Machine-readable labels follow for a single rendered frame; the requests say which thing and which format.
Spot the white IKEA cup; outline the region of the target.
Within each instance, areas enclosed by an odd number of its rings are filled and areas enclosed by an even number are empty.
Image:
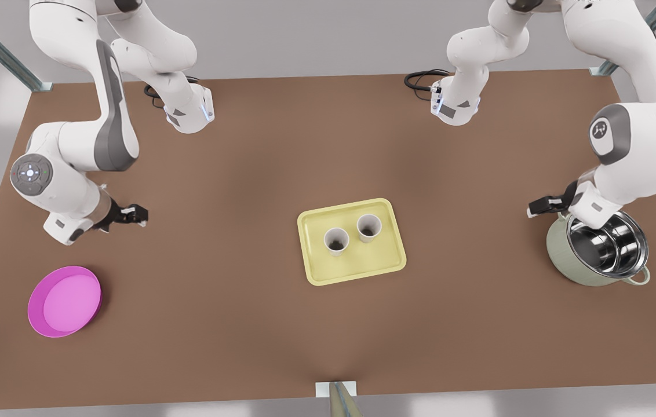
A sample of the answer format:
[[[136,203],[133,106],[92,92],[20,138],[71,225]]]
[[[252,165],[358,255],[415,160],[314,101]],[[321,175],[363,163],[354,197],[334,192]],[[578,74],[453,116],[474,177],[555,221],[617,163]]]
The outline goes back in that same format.
[[[336,227],[326,231],[323,242],[331,256],[338,257],[348,247],[350,237],[345,229]]]
[[[364,214],[358,218],[356,227],[360,241],[370,243],[381,233],[382,222],[375,214]]]

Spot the pink plate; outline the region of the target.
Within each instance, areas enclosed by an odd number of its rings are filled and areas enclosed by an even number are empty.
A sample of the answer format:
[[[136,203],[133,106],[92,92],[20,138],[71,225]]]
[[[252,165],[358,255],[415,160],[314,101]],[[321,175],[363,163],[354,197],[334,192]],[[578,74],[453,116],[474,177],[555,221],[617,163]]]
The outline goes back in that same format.
[[[102,301],[102,287],[92,271],[65,266],[36,285],[28,301],[28,321],[39,335],[62,338],[94,320]]]

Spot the yellow tray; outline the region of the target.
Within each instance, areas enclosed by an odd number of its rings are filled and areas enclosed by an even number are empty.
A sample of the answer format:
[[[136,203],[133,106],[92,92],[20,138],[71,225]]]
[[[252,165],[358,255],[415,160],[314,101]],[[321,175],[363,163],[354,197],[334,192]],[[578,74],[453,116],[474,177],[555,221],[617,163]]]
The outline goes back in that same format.
[[[370,243],[358,237],[357,220],[375,214],[381,233]],[[392,204],[384,198],[364,200],[302,212],[298,234],[308,282],[315,287],[383,275],[404,269],[407,256]],[[323,242],[331,228],[345,229],[350,237],[341,256],[331,256]]]

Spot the pale green steel pot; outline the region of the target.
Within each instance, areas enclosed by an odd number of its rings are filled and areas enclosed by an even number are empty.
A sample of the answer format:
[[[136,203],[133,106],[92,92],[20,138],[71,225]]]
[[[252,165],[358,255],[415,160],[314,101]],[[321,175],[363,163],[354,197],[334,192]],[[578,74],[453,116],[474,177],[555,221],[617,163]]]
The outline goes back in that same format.
[[[649,246],[640,225],[618,211],[603,227],[591,229],[572,215],[558,215],[546,237],[548,256],[567,279],[586,287],[649,283]]]

